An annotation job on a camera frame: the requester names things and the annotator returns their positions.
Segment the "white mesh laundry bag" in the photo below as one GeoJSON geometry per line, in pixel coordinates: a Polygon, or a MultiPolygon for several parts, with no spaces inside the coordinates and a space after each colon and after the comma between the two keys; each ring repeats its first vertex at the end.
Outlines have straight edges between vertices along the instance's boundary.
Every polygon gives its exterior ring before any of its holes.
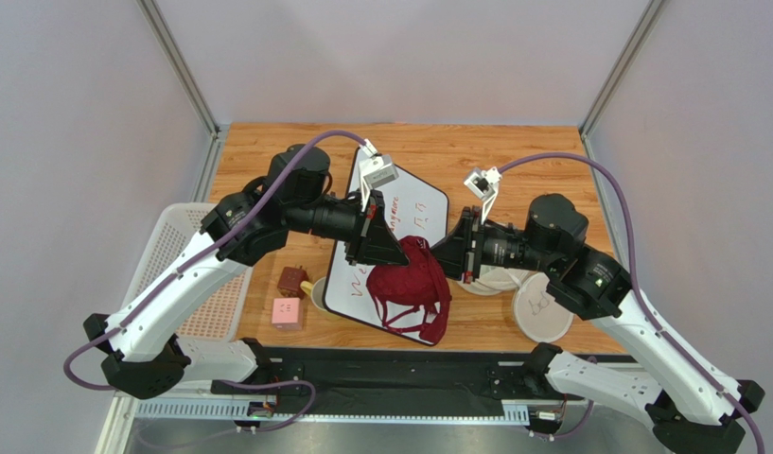
{"type": "Polygon", "coordinates": [[[548,277],[542,272],[482,266],[471,283],[458,282],[465,291],[480,296],[511,292],[512,315],[519,331],[531,341],[555,343],[571,328],[573,315],[547,291],[548,277]]]}

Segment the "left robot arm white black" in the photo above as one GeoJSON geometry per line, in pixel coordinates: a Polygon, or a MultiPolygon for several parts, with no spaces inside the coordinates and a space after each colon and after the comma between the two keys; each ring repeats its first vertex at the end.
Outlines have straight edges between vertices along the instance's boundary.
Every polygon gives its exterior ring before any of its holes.
{"type": "Polygon", "coordinates": [[[108,385],[139,399],[186,381],[241,383],[266,359],[255,340],[181,337],[178,329],[218,289],[285,247],[292,232],[341,242],[352,265],[405,266],[409,260],[385,219],[380,188],[393,182],[392,159],[370,143],[360,149],[359,187],[328,192],[330,159],[312,145],[276,154],[266,175],[224,197],[181,254],[133,302],[84,324],[105,358],[108,385]]]}

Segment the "dark red bra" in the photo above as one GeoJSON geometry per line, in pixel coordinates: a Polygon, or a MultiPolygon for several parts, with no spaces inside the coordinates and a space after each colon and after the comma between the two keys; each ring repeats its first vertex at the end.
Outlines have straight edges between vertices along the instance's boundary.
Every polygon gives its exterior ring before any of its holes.
{"type": "Polygon", "coordinates": [[[422,236],[405,236],[399,245],[407,266],[377,265],[366,281],[381,327],[396,334],[416,334],[432,346],[445,336],[452,295],[441,265],[422,236]]]}

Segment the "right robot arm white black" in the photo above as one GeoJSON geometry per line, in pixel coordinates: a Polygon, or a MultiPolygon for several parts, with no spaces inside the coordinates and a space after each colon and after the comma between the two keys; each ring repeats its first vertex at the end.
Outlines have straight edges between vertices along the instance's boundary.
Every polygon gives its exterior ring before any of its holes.
{"type": "Polygon", "coordinates": [[[649,429],[674,453],[734,453],[764,390],[699,356],[670,330],[630,273],[586,244],[588,220],[559,194],[535,198],[523,229],[482,220],[466,208],[454,230],[433,246],[446,276],[464,281],[481,266],[538,271],[547,291],[571,314],[600,328],[646,371],[627,375],[541,343],[526,367],[544,386],[592,400],[649,429]]]}

